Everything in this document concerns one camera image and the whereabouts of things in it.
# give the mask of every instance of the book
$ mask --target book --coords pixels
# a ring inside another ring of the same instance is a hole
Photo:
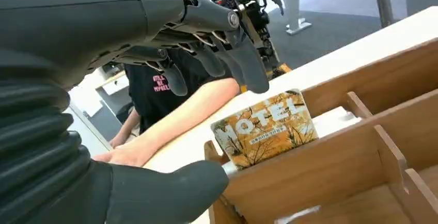
[[[288,90],[211,125],[216,141],[238,169],[318,138],[301,92]]]

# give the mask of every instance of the metal pole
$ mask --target metal pole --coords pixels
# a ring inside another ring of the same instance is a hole
[[[391,0],[377,0],[382,28],[394,23]]]

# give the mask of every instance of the black t-shirt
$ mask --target black t-shirt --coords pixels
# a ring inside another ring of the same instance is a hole
[[[180,69],[187,85],[187,95],[177,96],[170,90],[167,80],[148,66],[125,64],[129,80],[129,95],[141,116],[140,133],[167,116],[186,101],[203,84],[213,81],[199,60],[184,50],[170,50],[169,57]],[[231,77],[229,70],[219,78]]]

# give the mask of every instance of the wooden compartment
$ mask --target wooden compartment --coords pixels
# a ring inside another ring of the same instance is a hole
[[[221,204],[244,220],[213,223],[273,223],[318,205],[292,223],[438,223],[438,39],[303,96],[312,117],[342,106],[362,121],[232,175]]]

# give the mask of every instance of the human arm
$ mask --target human arm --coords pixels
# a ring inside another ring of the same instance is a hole
[[[109,142],[113,148],[125,144],[131,135],[132,130],[140,123],[140,115],[132,108],[131,113],[122,125],[117,135]]]
[[[182,105],[130,143],[94,159],[114,164],[143,166],[158,149],[203,122],[238,92],[239,85],[233,78],[208,82]]]

